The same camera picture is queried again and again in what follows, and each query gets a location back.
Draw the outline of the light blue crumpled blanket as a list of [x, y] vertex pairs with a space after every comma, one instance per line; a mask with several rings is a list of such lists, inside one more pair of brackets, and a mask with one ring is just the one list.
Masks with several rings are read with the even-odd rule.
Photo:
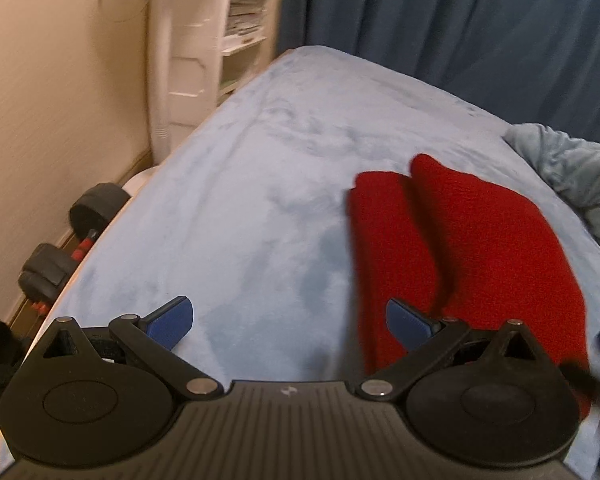
[[600, 245], [600, 143], [540, 124], [513, 125], [503, 139], [580, 214]]

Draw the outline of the red knit sweater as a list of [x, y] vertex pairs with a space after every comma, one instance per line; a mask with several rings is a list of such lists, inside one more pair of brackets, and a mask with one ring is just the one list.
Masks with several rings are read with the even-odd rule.
[[526, 196], [418, 154], [408, 174], [358, 174], [348, 214], [367, 374], [406, 353], [386, 324], [392, 298], [477, 330], [518, 318], [554, 363], [588, 366], [583, 294]]

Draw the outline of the white shelf unit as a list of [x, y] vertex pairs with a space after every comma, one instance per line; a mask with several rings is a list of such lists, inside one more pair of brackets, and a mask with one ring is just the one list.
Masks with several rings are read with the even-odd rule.
[[282, 0], [149, 0], [147, 104], [163, 162], [275, 56]]

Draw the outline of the black dumbbell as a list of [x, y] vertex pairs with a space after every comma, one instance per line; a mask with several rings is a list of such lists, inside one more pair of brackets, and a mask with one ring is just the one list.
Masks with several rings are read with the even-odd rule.
[[131, 195], [122, 186], [99, 183], [85, 191], [70, 207], [71, 236], [62, 246], [38, 244], [23, 263], [18, 285], [39, 316], [46, 316], [87, 253]]

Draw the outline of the dark blue curtain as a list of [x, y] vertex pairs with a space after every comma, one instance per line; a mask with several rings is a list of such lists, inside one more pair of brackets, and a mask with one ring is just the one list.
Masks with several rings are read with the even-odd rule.
[[600, 0], [282, 0], [277, 47], [300, 46], [600, 142]]

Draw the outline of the light blue bed sheet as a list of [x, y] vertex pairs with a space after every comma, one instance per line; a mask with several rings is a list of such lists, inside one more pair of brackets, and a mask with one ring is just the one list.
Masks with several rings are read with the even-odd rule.
[[[1, 397], [0, 479], [580, 479], [566, 458], [581, 409], [539, 341], [535, 358], [519, 336], [501, 358], [480, 344], [396, 401], [355, 394], [371, 374], [348, 195], [418, 154], [539, 207], [600, 375], [600, 245], [504, 141], [511, 126], [362, 58], [285, 54], [158, 167], [70, 278]], [[177, 296], [194, 324], [173, 352], [222, 396], [44, 399], [55, 318], [106, 326]]]

